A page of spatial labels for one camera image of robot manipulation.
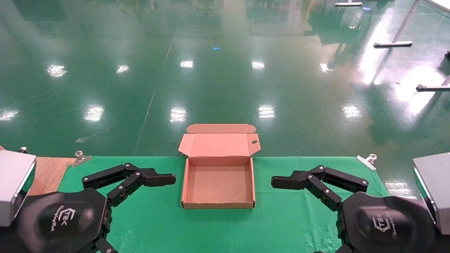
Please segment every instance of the floor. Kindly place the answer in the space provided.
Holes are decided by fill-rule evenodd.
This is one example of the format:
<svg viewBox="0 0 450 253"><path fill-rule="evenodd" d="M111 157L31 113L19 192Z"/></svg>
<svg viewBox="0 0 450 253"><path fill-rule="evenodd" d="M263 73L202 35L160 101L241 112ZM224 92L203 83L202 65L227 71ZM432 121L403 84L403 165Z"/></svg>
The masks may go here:
<svg viewBox="0 0 450 253"><path fill-rule="evenodd" d="M257 156L374 153L414 198L412 158L450 150L450 94L415 91L450 74L450 15L423 2L412 47L373 48L412 2L3 0L0 144L175 156L190 124L249 123Z"/></svg>

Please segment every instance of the box lid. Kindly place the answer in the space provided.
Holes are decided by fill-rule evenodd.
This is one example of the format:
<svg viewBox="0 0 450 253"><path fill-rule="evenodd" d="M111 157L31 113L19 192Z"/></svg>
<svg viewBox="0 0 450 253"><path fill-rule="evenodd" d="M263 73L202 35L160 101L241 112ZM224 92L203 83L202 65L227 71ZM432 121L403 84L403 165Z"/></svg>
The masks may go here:
<svg viewBox="0 0 450 253"><path fill-rule="evenodd" d="M187 132L178 150L189 157L251 156L261 149L248 124L194 124Z"/></svg>

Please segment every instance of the open cardboard box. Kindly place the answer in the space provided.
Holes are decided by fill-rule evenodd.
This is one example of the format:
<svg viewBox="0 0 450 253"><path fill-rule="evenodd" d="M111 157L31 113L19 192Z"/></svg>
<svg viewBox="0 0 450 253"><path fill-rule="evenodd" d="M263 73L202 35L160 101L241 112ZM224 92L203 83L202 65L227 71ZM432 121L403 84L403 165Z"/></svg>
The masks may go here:
<svg viewBox="0 0 450 253"><path fill-rule="evenodd" d="M261 149L247 124L195 124L178 150L188 156L181 204L193 208L254 208L253 159Z"/></svg>

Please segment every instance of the robotic hand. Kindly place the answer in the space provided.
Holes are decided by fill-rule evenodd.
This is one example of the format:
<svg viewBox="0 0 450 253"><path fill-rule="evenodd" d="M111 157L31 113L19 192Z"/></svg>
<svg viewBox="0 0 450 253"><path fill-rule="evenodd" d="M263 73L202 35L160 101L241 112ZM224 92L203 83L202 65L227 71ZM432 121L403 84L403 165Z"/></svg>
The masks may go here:
<svg viewBox="0 0 450 253"><path fill-rule="evenodd" d="M104 197L95 189L124 180ZM84 190L29 196L9 226L0 226L1 253L115 253L106 241L111 207L140 186L172 185L174 174L125 163L82 178Z"/></svg>
<svg viewBox="0 0 450 253"><path fill-rule="evenodd" d="M341 197L323 182L353 192ZM365 192L367 180L323 165L291 176L272 177L272 187L309 190L331 211L337 212L336 253L448 253L450 239L442 235L422 200L396 196L373 197Z"/></svg>

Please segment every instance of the green cloth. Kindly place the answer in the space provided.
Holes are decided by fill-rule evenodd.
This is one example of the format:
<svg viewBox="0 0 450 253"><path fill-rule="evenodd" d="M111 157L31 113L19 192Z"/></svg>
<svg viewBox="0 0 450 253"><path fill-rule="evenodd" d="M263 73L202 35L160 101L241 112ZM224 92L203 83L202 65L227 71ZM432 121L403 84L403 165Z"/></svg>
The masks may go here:
<svg viewBox="0 0 450 253"><path fill-rule="evenodd" d="M190 209L181 207L185 157L93 157L68 168L58 191L82 190L83 176L119 165L153 167L174 173L177 182L141 187L113 208L108 241L119 253L334 253L337 213L328 210L307 190L273 189L272 176L289 176L322 164L362 177L368 194L387 196L376 172L355 157L256 157L254 209ZM99 190L106 194L113 186ZM343 199L351 193L331 186Z"/></svg>

